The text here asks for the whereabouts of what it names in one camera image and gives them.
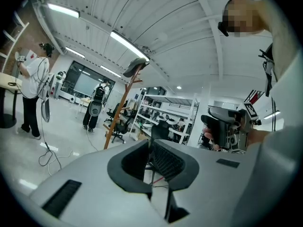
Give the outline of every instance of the ceiling light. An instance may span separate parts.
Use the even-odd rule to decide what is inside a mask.
[[[271,118],[271,117],[273,117],[273,116],[278,115],[279,113],[280,113],[280,111],[276,111],[275,113],[272,113],[272,114],[270,114],[269,116],[264,117],[264,119],[269,119],[269,118]]]
[[[70,52],[72,52],[72,53],[74,53],[74,54],[76,54],[76,55],[82,57],[82,58],[85,58],[84,55],[80,54],[79,52],[76,52],[76,51],[72,50],[71,48],[66,47],[66,49],[67,49],[68,51],[70,51]]]
[[[147,55],[142,53],[138,48],[136,48],[130,41],[128,41],[126,38],[124,38],[118,32],[112,31],[110,33],[110,36],[112,38],[114,38],[115,40],[117,40],[118,42],[120,42],[121,44],[123,44],[124,46],[126,46],[128,49],[130,49],[132,52],[134,52],[140,58],[145,58],[146,61],[150,60],[150,58]]]
[[[112,74],[114,74],[115,76],[117,76],[117,77],[121,77],[120,75],[118,75],[117,73],[115,73],[115,72],[113,72],[112,70],[110,70],[110,69],[107,69],[106,67],[104,67],[104,66],[100,66],[100,68],[102,68],[102,69],[104,69],[104,70],[107,70],[108,72],[110,72],[110,73],[112,73]]]
[[[55,4],[52,4],[52,3],[48,3],[47,6],[48,6],[51,10],[55,10],[55,11],[58,11],[58,12],[60,12],[60,13],[64,13],[64,14],[70,15],[70,16],[72,16],[72,17],[79,18],[79,12],[76,11],[76,10],[68,9],[68,8],[66,8],[66,7],[59,6],[59,5],[55,5]]]

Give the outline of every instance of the white cable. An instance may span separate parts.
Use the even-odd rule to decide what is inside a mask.
[[[59,158],[68,158],[68,157],[71,156],[71,153],[72,153],[72,150],[70,151],[70,154],[69,154],[67,157],[57,157],[57,158],[58,158],[58,159],[59,159]],[[53,163],[54,161],[56,161],[57,158],[55,158],[52,162],[48,163],[47,168],[48,168],[48,174],[49,174],[50,176],[52,176],[52,174],[49,172],[49,165],[50,165],[51,163]]]

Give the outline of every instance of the brick wall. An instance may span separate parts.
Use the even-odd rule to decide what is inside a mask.
[[[21,37],[18,39],[17,43],[15,44],[15,47],[13,48],[10,57],[7,61],[7,64],[4,68],[4,73],[11,75],[14,64],[15,64],[15,52],[20,52],[22,48],[27,48],[35,52],[37,55],[39,55],[39,52],[41,51],[39,44],[40,43],[50,43],[52,44],[51,40],[48,38],[42,27],[40,26],[40,23],[36,17],[36,14],[34,12],[33,6],[30,2],[28,2],[24,8],[20,8],[17,11],[19,17],[23,21],[24,24],[27,22],[29,25],[21,35]],[[14,37],[22,29],[21,26],[17,26],[14,29],[10,29],[8,27],[9,34]],[[7,42],[4,44],[4,46],[0,49],[0,51],[4,54],[8,54],[8,50],[11,46],[11,42],[7,40]],[[59,52],[55,49],[53,51],[52,57],[49,58],[50,62],[50,69],[51,71],[55,61],[57,60],[59,56]],[[3,58],[0,60],[0,70],[2,69],[2,66],[4,64]]]

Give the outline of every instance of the metal shelving unit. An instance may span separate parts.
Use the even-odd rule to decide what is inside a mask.
[[[176,112],[176,111],[170,111],[167,109],[163,109],[163,108],[157,108],[157,107],[153,107],[150,105],[145,105],[144,102],[146,100],[146,98],[149,98],[152,100],[151,105],[154,102],[159,102],[159,103],[170,103],[170,104],[179,104],[179,105],[185,105],[185,106],[190,106],[190,109],[188,110],[188,113],[181,113],[181,112]],[[195,105],[197,104],[196,98],[185,98],[185,97],[180,97],[180,96],[158,96],[158,95],[147,95],[144,94],[144,97],[141,101],[141,104],[138,108],[138,112],[137,115],[134,119],[134,122],[132,124],[131,130],[130,132],[132,132],[133,127],[136,127],[138,129],[140,129],[140,125],[137,122],[138,118],[142,118],[145,119],[146,121],[151,122],[152,124],[158,125],[158,122],[155,120],[152,120],[150,118],[147,118],[145,116],[143,116],[140,113],[140,110],[144,107],[152,109],[154,111],[158,111],[160,113],[164,113],[164,114],[168,114],[168,115],[173,115],[176,117],[180,117],[184,119],[184,123],[185,123],[185,127],[183,132],[174,130],[172,128],[169,128],[169,131],[175,134],[178,134],[181,136],[179,144],[181,144],[183,142],[183,139],[185,136],[190,136],[190,134],[186,133],[187,129],[188,129],[188,125],[191,123],[190,120],[192,119],[192,122],[194,122],[195,116],[196,116],[196,112],[194,112],[195,109]],[[148,135],[149,137],[151,137],[152,133],[149,130],[146,129],[142,129],[142,131]],[[134,135],[136,135],[135,133],[130,133],[130,137],[133,138],[134,140],[137,140],[136,137],[134,137]]]
[[[3,54],[3,53],[0,53],[0,56],[3,57],[3,58],[5,58],[5,61],[4,61],[4,64],[3,64],[3,66],[2,66],[1,72],[4,71],[4,68],[5,68],[5,66],[6,66],[6,63],[8,62],[9,56],[10,56],[12,50],[14,49],[14,47],[15,47],[15,45],[16,45],[18,39],[20,38],[20,36],[23,34],[24,30],[25,30],[25,29],[27,28],[27,26],[29,25],[29,23],[24,24],[24,23],[22,22],[22,20],[21,20],[20,17],[18,16],[17,12],[14,12],[14,17],[15,17],[16,20],[18,21],[19,25],[22,26],[22,29],[21,29],[21,31],[18,33],[18,35],[17,35],[16,38],[13,38],[8,32],[6,32],[5,30],[3,30],[3,34],[4,34],[9,40],[11,40],[11,41],[13,42],[13,44],[12,44],[12,46],[10,47],[9,52],[8,52],[7,55],[5,55],[5,54]]]

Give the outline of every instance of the black pants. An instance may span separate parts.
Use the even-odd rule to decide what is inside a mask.
[[[93,117],[90,115],[89,113],[89,106],[91,103],[89,103],[84,119],[83,119],[83,125],[89,125],[89,128],[94,129],[96,127],[97,124],[97,120],[98,120],[98,116]]]
[[[32,134],[35,137],[40,136],[36,115],[36,104],[38,99],[38,97],[31,99],[23,97],[24,124],[21,128],[26,132],[29,132],[30,129],[32,129]]]

